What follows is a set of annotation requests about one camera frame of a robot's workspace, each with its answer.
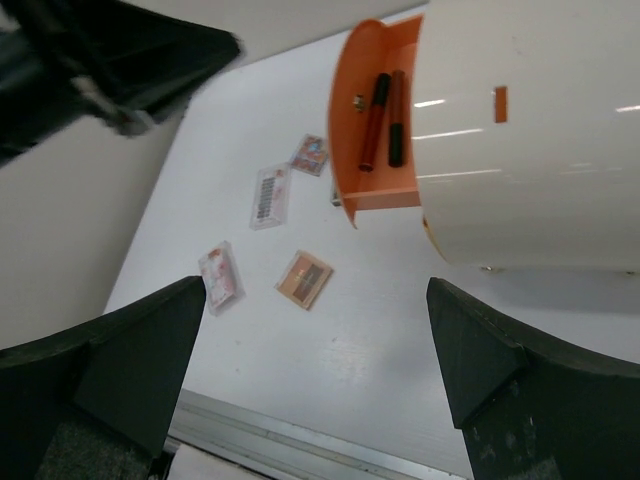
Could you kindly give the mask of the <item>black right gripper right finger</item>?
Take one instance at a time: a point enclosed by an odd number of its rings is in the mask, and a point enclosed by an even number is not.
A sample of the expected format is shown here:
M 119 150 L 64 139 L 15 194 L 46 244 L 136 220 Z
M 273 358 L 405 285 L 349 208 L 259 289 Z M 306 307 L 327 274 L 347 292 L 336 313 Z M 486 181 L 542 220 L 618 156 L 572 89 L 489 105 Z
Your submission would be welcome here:
M 638 478 L 637 364 L 549 335 L 444 279 L 429 281 L 426 303 L 474 478 Z

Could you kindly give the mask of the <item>orange top drawer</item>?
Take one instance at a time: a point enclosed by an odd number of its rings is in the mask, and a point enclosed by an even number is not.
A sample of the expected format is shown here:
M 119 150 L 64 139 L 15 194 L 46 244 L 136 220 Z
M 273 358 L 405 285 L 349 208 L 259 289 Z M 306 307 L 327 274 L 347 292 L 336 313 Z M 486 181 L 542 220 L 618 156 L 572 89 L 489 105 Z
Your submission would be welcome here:
M 368 19 L 349 34 L 337 61 L 328 141 L 347 218 L 358 211 L 420 204 L 410 140 L 411 87 L 422 14 Z

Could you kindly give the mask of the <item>orange drawer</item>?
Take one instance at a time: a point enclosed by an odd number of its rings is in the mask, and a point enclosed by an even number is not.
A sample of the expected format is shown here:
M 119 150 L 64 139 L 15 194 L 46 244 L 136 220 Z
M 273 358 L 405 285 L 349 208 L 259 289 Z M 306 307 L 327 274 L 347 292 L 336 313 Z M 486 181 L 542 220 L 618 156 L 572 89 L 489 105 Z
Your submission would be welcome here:
M 423 229 L 426 233 L 427 238 L 429 239 L 430 243 L 432 244 L 432 246 L 435 248 L 435 250 L 438 252 L 438 254 L 444 259 L 444 254 L 442 253 L 435 237 L 433 236 L 433 233 L 430 229 L 430 226 L 426 220 L 426 217 L 422 217 L 422 225 L 423 225 Z
M 347 218 L 358 211 L 420 204 L 410 140 L 411 87 L 422 14 L 368 19 L 349 34 L 337 61 L 328 141 Z

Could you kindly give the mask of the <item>dark red lip tube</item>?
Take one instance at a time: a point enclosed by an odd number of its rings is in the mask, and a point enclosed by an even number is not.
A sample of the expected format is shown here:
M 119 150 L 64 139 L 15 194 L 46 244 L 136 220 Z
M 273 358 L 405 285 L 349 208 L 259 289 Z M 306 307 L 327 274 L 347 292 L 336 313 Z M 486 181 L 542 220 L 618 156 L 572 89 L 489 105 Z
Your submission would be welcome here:
M 376 151 L 379 142 L 381 125 L 385 114 L 391 75 L 380 73 L 374 85 L 374 91 L 369 106 L 364 146 L 359 164 L 361 172 L 370 173 L 374 169 Z

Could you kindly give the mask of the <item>cream cylindrical drawer organizer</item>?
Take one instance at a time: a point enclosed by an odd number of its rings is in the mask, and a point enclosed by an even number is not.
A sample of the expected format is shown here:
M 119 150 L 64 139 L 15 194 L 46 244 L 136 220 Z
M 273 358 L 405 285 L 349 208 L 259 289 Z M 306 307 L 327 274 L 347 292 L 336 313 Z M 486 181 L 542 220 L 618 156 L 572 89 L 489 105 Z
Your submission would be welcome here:
M 411 130 L 446 261 L 638 269 L 637 2 L 429 2 Z

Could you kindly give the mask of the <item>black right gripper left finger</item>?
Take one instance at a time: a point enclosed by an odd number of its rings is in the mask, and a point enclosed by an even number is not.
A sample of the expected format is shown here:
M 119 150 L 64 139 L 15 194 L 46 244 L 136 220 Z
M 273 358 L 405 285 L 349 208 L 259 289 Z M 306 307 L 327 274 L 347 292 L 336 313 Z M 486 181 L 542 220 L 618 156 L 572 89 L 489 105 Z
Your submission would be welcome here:
M 206 303 L 187 276 L 1 352 L 4 479 L 145 479 L 163 451 Z

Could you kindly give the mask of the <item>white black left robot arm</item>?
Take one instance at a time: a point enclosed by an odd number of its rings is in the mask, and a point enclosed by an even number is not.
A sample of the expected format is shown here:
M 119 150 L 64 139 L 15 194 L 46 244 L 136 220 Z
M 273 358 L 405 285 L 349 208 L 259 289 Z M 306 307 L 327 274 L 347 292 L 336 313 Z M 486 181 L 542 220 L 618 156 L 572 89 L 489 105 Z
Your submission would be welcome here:
M 164 123 L 243 49 L 231 32 L 125 1 L 4 1 L 1 163 L 84 116 L 134 138 Z

